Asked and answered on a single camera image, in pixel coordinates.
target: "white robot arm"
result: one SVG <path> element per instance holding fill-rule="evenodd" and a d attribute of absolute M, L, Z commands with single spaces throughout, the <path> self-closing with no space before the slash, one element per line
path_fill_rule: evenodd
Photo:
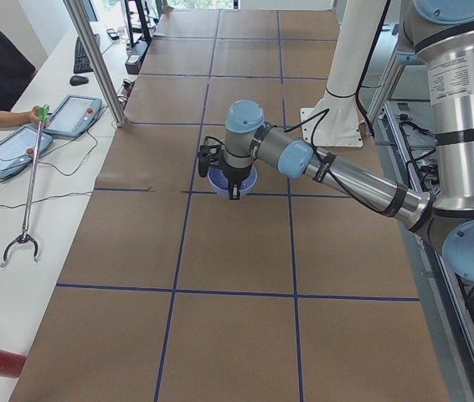
<path fill-rule="evenodd" d="M 305 174 L 398 219 L 452 270 L 474 281 L 474 0 L 412 0 L 399 31 L 428 67 L 440 196 L 417 193 L 317 147 L 315 130 L 337 113 L 336 102 L 323 102 L 324 109 L 312 116 L 311 137 L 304 141 L 265 121 L 252 100 L 240 100 L 229 108 L 224 145 L 205 142 L 198 169 L 201 176 L 210 168 L 221 169 L 230 199 L 239 199 L 255 159 L 290 178 Z"/>

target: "black mouse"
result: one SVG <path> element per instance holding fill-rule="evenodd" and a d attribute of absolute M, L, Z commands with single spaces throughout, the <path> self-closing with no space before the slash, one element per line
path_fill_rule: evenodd
<path fill-rule="evenodd" d="M 70 85 L 77 86 L 83 85 L 88 82 L 88 77 L 84 77 L 83 75 L 72 75 L 70 78 Z"/>

